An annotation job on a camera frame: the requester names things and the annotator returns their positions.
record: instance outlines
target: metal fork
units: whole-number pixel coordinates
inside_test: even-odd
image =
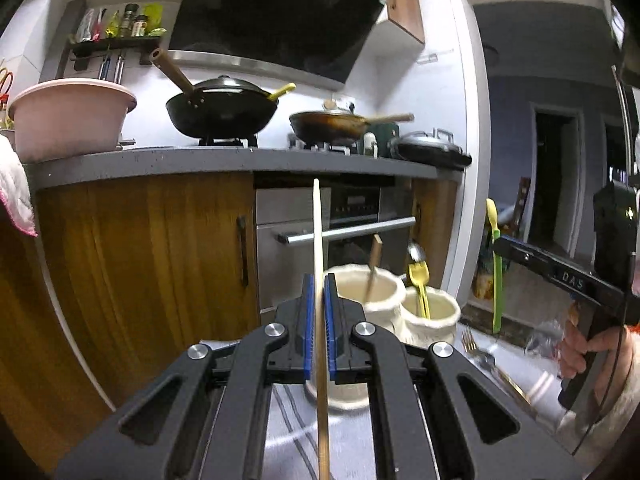
[[[522,388],[519,387],[513,381],[513,379],[511,379],[511,377],[509,377],[507,372],[505,372],[495,364],[495,357],[492,354],[490,354],[486,350],[478,348],[474,335],[468,328],[463,328],[462,330],[462,346],[464,347],[467,354],[478,361],[478,364],[481,368],[484,368],[484,370],[490,372],[491,375],[496,377],[502,384],[504,384],[511,396],[515,400],[517,400],[519,404],[534,418],[536,417],[538,412],[531,405],[529,396],[522,391]]]

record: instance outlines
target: range hood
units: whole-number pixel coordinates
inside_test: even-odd
[[[384,0],[182,0],[169,50],[178,61],[294,71],[297,81],[347,80]]]

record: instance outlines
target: yellow and green spoon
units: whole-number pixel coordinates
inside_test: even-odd
[[[498,211],[495,202],[490,198],[486,199],[486,215],[491,224],[492,239],[494,242],[500,238],[498,229]],[[500,332],[502,327],[502,257],[494,253],[494,334]]]

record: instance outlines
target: chopstick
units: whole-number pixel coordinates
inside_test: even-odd
[[[316,405],[318,409],[318,480],[330,480],[329,473],[329,406],[328,369],[326,354],[326,325],[324,321],[324,258],[322,257],[322,213],[320,183],[314,179],[314,281],[315,281],[315,325],[314,367],[316,370]]]
[[[380,257],[382,256],[382,240],[380,236],[375,234],[371,245],[371,255],[369,256],[369,279],[367,280],[367,288],[364,292],[362,306],[369,303],[371,291],[373,290],[373,280],[376,275],[376,267],[380,266]]]

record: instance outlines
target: silver screw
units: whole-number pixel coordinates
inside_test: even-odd
[[[277,337],[284,334],[284,325],[280,323],[269,323],[264,327],[264,333],[271,337]]]
[[[360,335],[371,335],[375,331],[376,326],[367,321],[360,322],[356,325],[356,332]]]
[[[433,345],[433,353],[438,357],[449,357],[453,354],[453,346],[445,341],[438,341]]]
[[[209,347],[201,343],[198,343],[197,345],[191,345],[187,350],[187,355],[191,359],[202,359],[208,353],[209,353]]]

